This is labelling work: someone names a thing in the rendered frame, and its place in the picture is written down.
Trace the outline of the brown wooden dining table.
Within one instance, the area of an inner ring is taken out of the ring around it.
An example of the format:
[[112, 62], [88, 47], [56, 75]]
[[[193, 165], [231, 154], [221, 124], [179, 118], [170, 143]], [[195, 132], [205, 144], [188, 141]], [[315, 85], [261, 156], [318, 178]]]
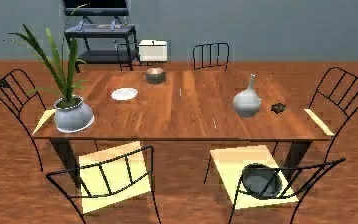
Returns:
[[[256, 79], [262, 105], [251, 118], [239, 117], [232, 103], [248, 84], [245, 72], [174, 71], [158, 85], [149, 84], [138, 71], [91, 71], [79, 77], [86, 81], [78, 94], [93, 110], [92, 125], [62, 133], [48, 121], [34, 134], [51, 141], [67, 167], [76, 164], [72, 140], [290, 142], [286, 165], [295, 167], [312, 142], [330, 139], [301, 109], [271, 111], [283, 96], [268, 74]], [[135, 88], [138, 95], [113, 100], [111, 93], [118, 88]]]

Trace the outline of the small dark lump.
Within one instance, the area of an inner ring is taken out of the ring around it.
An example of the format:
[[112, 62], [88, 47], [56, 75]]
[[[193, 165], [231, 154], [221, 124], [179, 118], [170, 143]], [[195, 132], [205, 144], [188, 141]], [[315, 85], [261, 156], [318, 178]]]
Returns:
[[285, 109], [286, 109], [286, 105], [283, 103], [276, 103], [271, 106], [271, 110], [275, 114], [279, 114], [279, 113], [283, 112]]

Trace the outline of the black television set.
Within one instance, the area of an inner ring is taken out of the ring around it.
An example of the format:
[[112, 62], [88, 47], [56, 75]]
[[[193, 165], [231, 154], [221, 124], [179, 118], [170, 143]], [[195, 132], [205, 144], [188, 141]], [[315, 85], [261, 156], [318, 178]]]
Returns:
[[62, 0], [64, 13], [73, 16], [128, 16], [127, 0]]

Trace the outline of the dark metal bowl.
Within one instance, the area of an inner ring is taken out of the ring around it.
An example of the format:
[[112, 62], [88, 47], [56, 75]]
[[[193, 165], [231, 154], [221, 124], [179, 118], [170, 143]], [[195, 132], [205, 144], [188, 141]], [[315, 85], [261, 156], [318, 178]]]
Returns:
[[160, 84], [166, 80], [166, 73], [165, 70], [160, 67], [149, 68], [146, 71], [145, 77], [150, 84]]

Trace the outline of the white plate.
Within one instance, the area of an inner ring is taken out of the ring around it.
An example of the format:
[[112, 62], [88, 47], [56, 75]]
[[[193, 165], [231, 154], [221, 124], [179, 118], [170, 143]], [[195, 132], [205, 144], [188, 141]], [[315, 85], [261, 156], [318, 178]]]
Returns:
[[135, 88], [118, 88], [111, 93], [111, 98], [117, 101], [127, 101], [135, 98], [138, 90]]

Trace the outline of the green plant in grey pot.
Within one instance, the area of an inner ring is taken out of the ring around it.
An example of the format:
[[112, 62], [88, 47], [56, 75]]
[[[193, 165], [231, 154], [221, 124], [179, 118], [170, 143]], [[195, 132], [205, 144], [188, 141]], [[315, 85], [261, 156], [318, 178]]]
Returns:
[[82, 96], [76, 95], [75, 90], [80, 88], [84, 80], [75, 80], [77, 73], [75, 65], [84, 60], [78, 57], [78, 42], [75, 38], [67, 38], [68, 63], [63, 62], [53, 35], [49, 28], [45, 30], [49, 43], [50, 56], [48, 56], [41, 44], [29, 29], [23, 24], [22, 32], [10, 32], [17, 36], [25, 45], [31, 47], [31, 51], [47, 68], [55, 82], [60, 97], [54, 102], [54, 123], [58, 131], [62, 133], [75, 133], [88, 128], [95, 120], [92, 109], [84, 102]]

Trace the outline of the white box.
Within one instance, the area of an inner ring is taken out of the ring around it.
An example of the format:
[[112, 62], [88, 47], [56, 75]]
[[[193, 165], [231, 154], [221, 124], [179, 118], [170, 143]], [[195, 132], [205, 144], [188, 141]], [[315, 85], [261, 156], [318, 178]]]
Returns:
[[165, 62], [168, 59], [165, 40], [142, 40], [138, 47], [141, 62]]

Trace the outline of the black round pan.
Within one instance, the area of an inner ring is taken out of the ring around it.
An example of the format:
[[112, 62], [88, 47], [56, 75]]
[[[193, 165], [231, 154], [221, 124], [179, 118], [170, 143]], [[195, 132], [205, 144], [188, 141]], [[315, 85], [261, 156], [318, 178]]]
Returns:
[[253, 197], [276, 197], [282, 189], [278, 171], [264, 164], [252, 163], [243, 169], [242, 184]]

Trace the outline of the dark tv stand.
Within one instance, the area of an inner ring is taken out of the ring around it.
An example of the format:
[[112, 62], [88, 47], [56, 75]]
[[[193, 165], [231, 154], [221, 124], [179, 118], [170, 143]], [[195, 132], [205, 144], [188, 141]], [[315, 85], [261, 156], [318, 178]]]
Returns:
[[75, 38], [83, 43], [80, 61], [75, 63], [75, 69], [80, 72], [80, 66], [87, 64], [116, 64], [115, 43], [137, 43], [137, 32], [134, 24], [127, 24], [115, 16], [107, 24], [98, 24], [89, 16], [73, 27], [64, 31], [67, 40]]

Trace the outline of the grey long-necked vase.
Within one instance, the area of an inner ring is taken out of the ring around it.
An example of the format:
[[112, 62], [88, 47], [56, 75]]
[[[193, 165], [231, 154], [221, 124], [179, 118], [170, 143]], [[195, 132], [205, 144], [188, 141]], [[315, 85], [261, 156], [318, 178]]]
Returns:
[[256, 75], [251, 74], [248, 87], [233, 98], [235, 112], [244, 118], [254, 116], [261, 106], [261, 98], [254, 90], [255, 78]]

